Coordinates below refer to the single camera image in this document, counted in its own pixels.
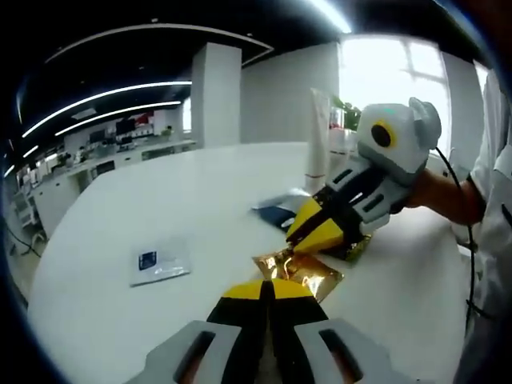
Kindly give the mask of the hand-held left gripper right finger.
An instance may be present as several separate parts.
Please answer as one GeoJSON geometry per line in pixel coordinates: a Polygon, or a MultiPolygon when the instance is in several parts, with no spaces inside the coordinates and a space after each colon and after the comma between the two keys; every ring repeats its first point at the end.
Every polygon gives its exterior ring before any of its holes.
{"type": "Polygon", "coordinates": [[[304,286],[272,281],[269,316],[284,383],[414,383],[386,349],[341,318],[328,318],[304,286]]]}

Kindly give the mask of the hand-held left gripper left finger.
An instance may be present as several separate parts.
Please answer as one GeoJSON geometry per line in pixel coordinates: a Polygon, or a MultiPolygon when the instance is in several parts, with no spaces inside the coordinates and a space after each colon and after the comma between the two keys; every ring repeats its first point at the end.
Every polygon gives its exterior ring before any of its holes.
{"type": "Polygon", "coordinates": [[[266,332],[267,283],[232,286],[205,321],[194,320],[148,353],[132,383],[253,383],[266,332]]]}

